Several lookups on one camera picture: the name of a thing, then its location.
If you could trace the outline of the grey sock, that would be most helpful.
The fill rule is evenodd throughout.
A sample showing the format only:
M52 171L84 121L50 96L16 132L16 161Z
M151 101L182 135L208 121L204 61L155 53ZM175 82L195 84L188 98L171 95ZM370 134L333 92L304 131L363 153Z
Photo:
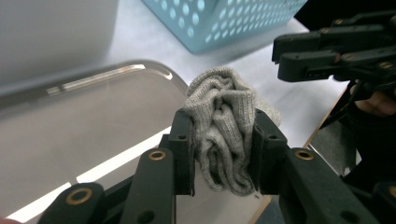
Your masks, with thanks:
M233 69L218 67L195 78L184 111L191 118L191 147L207 185L248 196L256 92Z
M280 126L281 114L274 106L270 105L268 102L260 97L256 99L255 106L262 112L264 112L277 127Z

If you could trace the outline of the translucent grey box lid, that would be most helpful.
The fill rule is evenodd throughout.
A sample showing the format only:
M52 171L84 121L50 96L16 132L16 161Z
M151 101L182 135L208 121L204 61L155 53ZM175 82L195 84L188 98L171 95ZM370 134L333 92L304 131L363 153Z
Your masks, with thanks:
M135 61L0 99L0 218L35 224L65 189L133 175L186 89L168 66Z

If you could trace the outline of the blue plastic basket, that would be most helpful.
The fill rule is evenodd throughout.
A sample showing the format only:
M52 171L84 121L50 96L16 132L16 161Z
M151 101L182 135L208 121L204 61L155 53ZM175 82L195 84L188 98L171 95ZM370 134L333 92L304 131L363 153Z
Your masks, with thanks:
M191 53L203 53L288 23L307 0L142 0Z

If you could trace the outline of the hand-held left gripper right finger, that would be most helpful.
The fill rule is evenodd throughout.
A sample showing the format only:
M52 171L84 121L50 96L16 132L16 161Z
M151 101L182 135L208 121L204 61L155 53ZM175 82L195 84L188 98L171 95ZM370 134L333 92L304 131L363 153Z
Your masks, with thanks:
M260 109L255 112L248 173L260 194L279 197L286 224L379 224L318 153L289 147Z

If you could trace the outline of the white compartment storage box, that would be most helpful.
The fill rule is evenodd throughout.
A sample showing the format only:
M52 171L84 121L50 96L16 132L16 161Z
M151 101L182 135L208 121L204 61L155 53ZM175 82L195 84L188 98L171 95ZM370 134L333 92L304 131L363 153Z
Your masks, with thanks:
M106 54L120 0L0 0L0 85Z

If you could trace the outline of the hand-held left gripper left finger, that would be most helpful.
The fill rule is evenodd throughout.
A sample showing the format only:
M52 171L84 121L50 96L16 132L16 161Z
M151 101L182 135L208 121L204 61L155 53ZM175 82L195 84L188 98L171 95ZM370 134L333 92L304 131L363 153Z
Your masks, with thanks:
M176 224L177 195L194 194L191 119L179 109L169 134L139 159L120 224Z

